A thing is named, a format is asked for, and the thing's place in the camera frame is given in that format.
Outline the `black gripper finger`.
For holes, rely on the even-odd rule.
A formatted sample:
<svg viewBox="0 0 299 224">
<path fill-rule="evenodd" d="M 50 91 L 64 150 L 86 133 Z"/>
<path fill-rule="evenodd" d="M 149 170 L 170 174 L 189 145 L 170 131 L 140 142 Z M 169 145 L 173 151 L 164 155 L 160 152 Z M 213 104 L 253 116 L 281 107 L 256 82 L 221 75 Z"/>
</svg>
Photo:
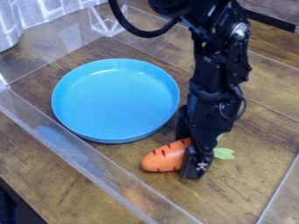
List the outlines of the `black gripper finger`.
<svg viewBox="0 0 299 224">
<path fill-rule="evenodd" d="M 200 179 L 210 167 L 213 152 L 197 150 L 192 145 L 185 148 L 182 154 L 180 177 L 184 179 Z"/>
<path fill-rule="evenodd" d="M 189 132 L 188 124 L 186 124 L 186 106 L 182 105 L 178 108 L 174 138 L 180 140 L 189 136 L 190 136 L 190 132 Z"/>
</svg>

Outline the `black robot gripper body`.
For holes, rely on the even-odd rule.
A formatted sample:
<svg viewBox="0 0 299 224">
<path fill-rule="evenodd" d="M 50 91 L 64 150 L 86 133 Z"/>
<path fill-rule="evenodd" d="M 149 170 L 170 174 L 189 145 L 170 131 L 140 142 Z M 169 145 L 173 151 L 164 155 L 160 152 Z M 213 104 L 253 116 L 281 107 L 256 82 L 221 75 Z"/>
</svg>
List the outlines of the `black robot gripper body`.
<svg viewBox="0 0 299 224">
<path fill-rule="evenodd" d="M 212 94 L 194 89 L 188 93 L 185 122 L 200 152 L 210 153 L 217 136 L 230 131 L 233 122 L 245 111 L 240 105 L 246 104 L 238 86 Z"/>
</svg>

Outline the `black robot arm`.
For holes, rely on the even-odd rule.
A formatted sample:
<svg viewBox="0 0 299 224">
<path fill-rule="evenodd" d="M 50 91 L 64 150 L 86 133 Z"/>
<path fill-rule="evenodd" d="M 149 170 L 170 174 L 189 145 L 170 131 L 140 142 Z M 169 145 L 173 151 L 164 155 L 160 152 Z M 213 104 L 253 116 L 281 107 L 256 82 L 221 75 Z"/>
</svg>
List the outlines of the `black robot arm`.
<svg viewBox="0 0 299 224">
<path fill-rule="evenodd" d="M 148 0 L 156 13 L 177 19 L 193 41 L 194 71 L 176 137 L 190 139 L 180 176 L 198 179 L 209 169 L 217 136 L 230 131 L 246 102 L 238 84 L 248 80 L 249 23 L 236 0 Z"/>
</svg>

